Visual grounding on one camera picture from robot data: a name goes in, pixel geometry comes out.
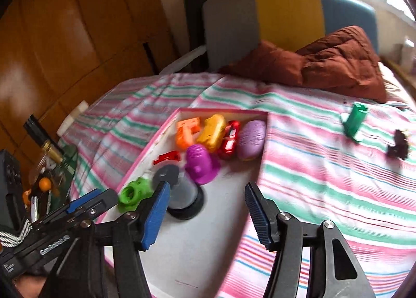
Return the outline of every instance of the green toy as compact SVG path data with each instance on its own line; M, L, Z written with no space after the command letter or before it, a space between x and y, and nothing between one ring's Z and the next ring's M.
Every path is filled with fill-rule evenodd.
M363 103L355 102L351 113L342 113L341 121L344 125L345 135L355 142L361 142L363 140L363 134L359 130L365 117L368 114L368 108Z
M139 177L136 181L130 182L119 194L119 211L123 214L127 211L135 211L145 198L151 197L153 191L150 188L150 182Z

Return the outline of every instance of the rust colored quilt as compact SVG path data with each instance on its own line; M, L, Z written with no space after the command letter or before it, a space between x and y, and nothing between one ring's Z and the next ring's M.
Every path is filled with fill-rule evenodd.
M386 89L378 61L364 30L348 26L296 52L261 41L245 58L218 72L385 103Z

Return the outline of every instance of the magenta toy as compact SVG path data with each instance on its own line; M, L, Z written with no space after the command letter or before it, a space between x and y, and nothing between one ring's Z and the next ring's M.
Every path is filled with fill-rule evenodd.
M201 144L191 145L186 150L185 170L198 185L211 182L220 171L220 161Z
M250 161L261 154L266 138L266 124L261 120L248 122L240 132L237 156L242 161Z

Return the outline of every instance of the striped bedsheet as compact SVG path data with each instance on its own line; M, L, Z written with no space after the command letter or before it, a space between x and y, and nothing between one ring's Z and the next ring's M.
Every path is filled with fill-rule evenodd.
M347 139L339 114L353 102L370 112L364 140ZM416 155L386 157L397 128L416 132L416 114L403 103L270 85L218 74L174 74L125 81L108 92L64 134L77 144L77 198L116 188L140 151L179 107L256 109L271 113L258 185L280 210L319 224L333 220L377 297L391 297L416 261ZM259 244L248 218L218 297L262 297L274 254ZM309 254L304 250L298 297L305 297Z

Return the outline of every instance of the white tray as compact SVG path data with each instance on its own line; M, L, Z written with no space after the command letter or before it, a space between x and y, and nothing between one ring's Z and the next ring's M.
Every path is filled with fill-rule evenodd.
M244 125L251 120L267 123L267 113L250 110L215 110L182 108L165 121L117 188L142 176L159 155L176 150L176 122L199 117L201 125L213 114L226 121L238 120ZM237 158L221 161L219 175L203 185L205 205L188 221L166 214L159 235L147 252L141 252L150 291L157 298L214 297L230 266L247 220L244 186L257 181L261 159L241 162ZM117 207L103 215L99 222L120 216ZM106 247L107 262L114 267L112 247Z

